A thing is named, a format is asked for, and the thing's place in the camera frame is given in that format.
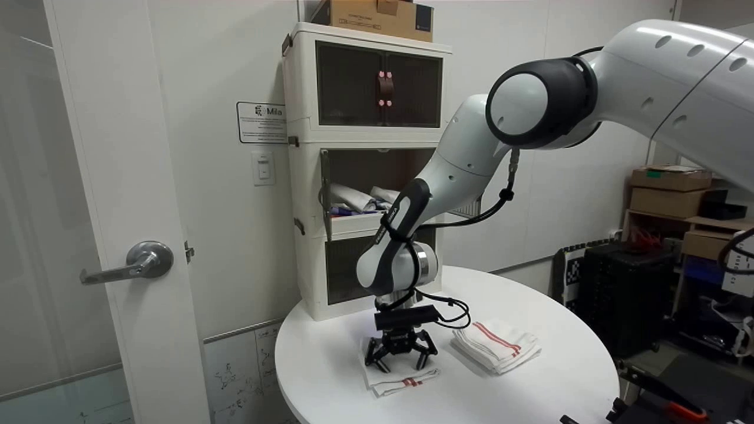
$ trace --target wall outlet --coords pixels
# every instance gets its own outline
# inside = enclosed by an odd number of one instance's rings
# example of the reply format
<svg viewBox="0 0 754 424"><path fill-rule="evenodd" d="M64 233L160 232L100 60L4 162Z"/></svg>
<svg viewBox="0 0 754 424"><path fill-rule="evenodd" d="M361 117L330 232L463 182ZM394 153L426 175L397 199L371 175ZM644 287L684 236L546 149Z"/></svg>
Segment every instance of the wall outlet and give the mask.
<svg viewBox="0 0 754 424"><path fill-rule="evenodd" d="M276 185L276 160L270 153L251 155L255 186L274 186Z"/></svg>

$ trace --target white cloth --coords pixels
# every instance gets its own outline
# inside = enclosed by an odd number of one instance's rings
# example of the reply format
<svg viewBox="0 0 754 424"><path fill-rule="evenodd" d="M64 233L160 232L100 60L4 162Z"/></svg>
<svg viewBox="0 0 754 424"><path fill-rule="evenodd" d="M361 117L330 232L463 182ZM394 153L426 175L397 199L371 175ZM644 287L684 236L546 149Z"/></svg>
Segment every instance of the white cloth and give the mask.
<svg viewBox="0 0 754 424"><path fill-rule="evenodd" d="M420 354L404 354L404 357L386 357L384 364L390 368L390 372L382 372L374 366L364 366L369 342L358 342L358 364L364 377L368 388L374 391L374 397L386 397L400 388L415 388L421 387L426 380L439 377L439 366L428 359L428 364L417 370Z"/></svg>
<svg viewBox="0 0 754 424"><path fill-rule="evenodd" d="M330 193L336 201L343 201L356 213L377 213L374 199L356 191L353 186L330 185Z"/></svg>
<svg viewBox="0 0 754 424"><path fill-rule="evenodd" d="M493 374L505 374L539 354L539 338L505 321L472 322L451 346Z"/></svg>
<svg viewBox="0 0 754 424"><path fill-rule="evenodd" d="M369 196L378 199L382 203L395 203L400 191L371 186Z"/></svg>

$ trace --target cabinet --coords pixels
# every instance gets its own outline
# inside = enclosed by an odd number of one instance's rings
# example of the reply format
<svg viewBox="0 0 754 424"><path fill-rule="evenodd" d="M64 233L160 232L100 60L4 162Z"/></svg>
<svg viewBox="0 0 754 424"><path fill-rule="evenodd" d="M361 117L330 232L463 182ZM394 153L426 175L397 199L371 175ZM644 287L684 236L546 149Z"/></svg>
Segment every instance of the cabinet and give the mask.
<svg viewBox="0 0 754 424"><path fill-rule="evenodd" d="M430 158L450 117L444 47L300 23L283 42L296 282L314 318L371 306L356 259L378 213L335 218L330 186L400 191ZM435 233L420 240L435 246Z"/></svg>
<svg viewBox="0 0 754 424"><path fill-rule="evenodd" d="M606 342L614 361L660 342L675 247L632 253L601 246L583 254L580 315Z"/></svg>

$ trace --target door frame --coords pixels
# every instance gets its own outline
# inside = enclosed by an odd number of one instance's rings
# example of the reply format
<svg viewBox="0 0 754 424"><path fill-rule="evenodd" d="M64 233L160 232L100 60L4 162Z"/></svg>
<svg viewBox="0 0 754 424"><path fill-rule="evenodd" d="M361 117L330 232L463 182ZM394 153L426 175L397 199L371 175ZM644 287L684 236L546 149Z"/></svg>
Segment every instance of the door frame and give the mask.
<svg viewBox="0 0 754 424"><path fill-rule="evenodd" d="M142 424L210 421L202 345L184 256L165 94L148 0L45 0L99 262L168 244L158 281L107 282L124 382Z"/></svg>

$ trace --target shelf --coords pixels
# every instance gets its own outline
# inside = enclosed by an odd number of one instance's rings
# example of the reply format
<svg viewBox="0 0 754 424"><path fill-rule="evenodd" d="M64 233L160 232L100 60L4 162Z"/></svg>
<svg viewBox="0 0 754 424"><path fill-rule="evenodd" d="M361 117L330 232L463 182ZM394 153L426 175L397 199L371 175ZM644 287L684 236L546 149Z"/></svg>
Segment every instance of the shelf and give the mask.
<svg viewBox="0 0 754 424"><path fill-rule="evenodd" d="M378 229L382 215L353 215L353 218L331 218L330 220L330 240L353 240L353 238L371 238Z"/></svg>
<svg viewBox="0 0 754 424"><path fill-rule="evenodd" d="M439 42L424 42L424 40L413 40L413 39L395 39L395 35L386 35L386 34L364 34L364 30L356 30L356 29L340 29L340 26L320 26L320 23L309 23L309 22L300 22L296 23L296 34L314 34L320 39L336 39L343 44L353 42L353 44L363 44L363 42L371 42L371 44L386 44L389 49L426 49L426 53L444 53L451 55L450 44L439 44Z"/></svg>
<svg viewBox="0 0 754 424"><path fill-rule="evenodd" d="M636 215L636 218L647 218L647 220L665 220L665 221L679 221L679 223L688 223L688 218L672 218L672 215L652 215L652 213L639 213L639 211L627 211L628 215Z"/></svg>

